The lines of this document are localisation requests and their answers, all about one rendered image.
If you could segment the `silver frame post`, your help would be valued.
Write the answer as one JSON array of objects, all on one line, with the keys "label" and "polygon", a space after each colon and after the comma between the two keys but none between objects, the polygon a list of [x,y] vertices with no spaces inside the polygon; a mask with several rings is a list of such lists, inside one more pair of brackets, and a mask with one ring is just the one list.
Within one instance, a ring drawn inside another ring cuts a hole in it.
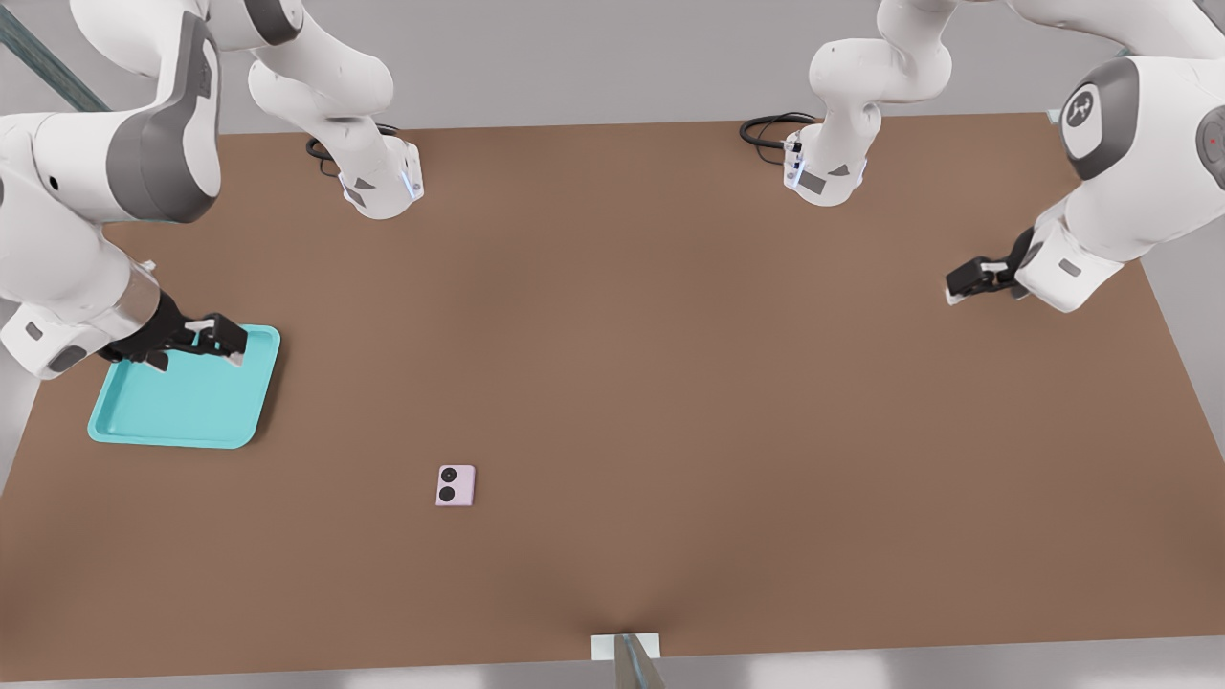
[{"label": "silver frame post", "polygon": [[612,661],[616,689],[668,689],[657,669],[659,633],[608,633],[590,638],[590,660]]},{"label": "silver frame post", "polygon": [[102,101],[74,70],[69,69],[56,53],[34,36],[13,13],[0,2],[0,45],[34,74],[37,78],[61,96],[76,112],[109,112]]}]

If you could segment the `pale blue-green tray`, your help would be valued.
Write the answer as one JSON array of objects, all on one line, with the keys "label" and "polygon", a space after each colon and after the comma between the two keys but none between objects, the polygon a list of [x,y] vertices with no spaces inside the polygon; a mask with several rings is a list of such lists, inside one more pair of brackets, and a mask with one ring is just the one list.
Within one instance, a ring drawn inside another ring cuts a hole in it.
[{"label": "pale blue-green tray", "polygon": [[107,371],[87,423],[98,443],[233,450],[254,439],[273,375],[281,333],[246,325],[241,367],[212,356],[172,352],[167,371],[121,362]]}]

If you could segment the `pale lilac phone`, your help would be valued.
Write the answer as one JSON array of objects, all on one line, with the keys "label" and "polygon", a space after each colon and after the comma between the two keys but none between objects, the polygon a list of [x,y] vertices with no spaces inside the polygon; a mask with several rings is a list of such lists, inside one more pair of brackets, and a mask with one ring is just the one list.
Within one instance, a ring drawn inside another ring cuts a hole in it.
[{"label": "pale lilac phone", "polygon": [[434,505],[472,506],[477,497],[477,467],[473,465],[443,465],[439,471]]}]

